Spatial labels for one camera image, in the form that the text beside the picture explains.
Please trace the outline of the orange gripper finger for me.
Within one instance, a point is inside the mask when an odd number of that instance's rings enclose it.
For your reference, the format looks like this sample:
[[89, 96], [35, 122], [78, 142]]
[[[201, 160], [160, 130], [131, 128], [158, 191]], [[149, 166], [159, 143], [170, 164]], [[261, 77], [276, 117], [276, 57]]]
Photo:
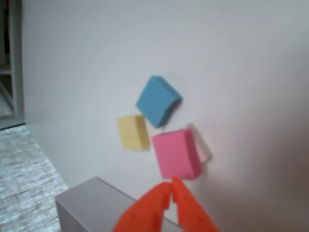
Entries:
[[172, 179], [172, 199], [177, 205], [178, 224], [184, 232], [218, 232], [219, 230], [178, 177]]

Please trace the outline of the orange gripper finger with sticker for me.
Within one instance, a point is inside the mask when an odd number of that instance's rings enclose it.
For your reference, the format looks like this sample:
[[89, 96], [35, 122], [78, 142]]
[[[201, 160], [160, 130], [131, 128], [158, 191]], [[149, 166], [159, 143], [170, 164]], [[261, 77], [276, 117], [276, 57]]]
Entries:
[[132, 204], [119, 218], [114, 232], [159, 232], [169, 209], [171, 183], [163, 182]]

